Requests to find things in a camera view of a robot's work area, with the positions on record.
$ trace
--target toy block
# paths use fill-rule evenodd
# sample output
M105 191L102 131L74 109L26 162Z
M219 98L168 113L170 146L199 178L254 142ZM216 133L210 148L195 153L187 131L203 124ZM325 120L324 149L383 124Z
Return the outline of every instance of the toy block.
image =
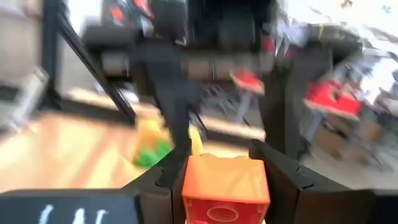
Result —
M182 190L187 224L258 224L270 204L263 161L190 156Z

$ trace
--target green lego piece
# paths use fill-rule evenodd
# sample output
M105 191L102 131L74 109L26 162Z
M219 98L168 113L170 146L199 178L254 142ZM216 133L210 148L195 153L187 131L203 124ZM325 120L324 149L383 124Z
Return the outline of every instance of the green lego piece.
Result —
M159 160L163 159L172 150L171 145L164 140L157 141L156 144L156 156Z
M151 168L160 161L159 157L150 149L143 148L139 151L134 164L139 167Z

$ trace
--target orange block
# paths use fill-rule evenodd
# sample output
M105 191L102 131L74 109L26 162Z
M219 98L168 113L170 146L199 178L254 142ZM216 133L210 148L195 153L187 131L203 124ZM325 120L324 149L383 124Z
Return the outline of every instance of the orange block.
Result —
M187 224L258 224L270 204L260 160L190 156L182 190Z

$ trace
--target black metal pole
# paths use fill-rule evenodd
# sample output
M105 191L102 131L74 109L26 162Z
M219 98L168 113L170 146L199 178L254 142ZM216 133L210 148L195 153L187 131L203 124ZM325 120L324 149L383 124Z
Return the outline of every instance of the black metal pole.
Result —
M40 66L49 76L49 84L44 104L55 106L59 94L57 91L58 66L59 66L59 35L58 14L63 6L62 0L43 0L42 27L40 43Z
M112 99L116 107L120 112L124 113L129 121L134 124L136 120L136 113L131 108L130 104L124 100L118 89L112 86L105 78L103 69L91 59L91 56L84 49L83 45L79 41L79 37L72 29L70 24L66 21L64 15L58 17L60 35L65 39L71 49L76 53L79 59L86 65L86 68L96 78L99 84L104 88L104 91Z

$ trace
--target desk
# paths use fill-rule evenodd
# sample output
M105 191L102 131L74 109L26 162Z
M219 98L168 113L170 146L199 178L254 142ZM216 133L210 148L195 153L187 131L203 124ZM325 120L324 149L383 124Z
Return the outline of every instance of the desk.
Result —
M75 88L68 92L68 97L74 101L116 109L115 104L109 97L101 96L93 91ZM140 117L153 119L160 118L160 111L155 106L143 103L130 103L130 105ZM223 121L208 116L200 116L200 118L202 119L206 128L210 131L216 131L219 133L230 134L248 139L258 139L261 141L265 140L266 133L261 128Z
M145 170L131 165L136 131L121 124L45 113L0 140L0 192L14 189L121 188ZM205 152L235 157L241 147L205 142Z

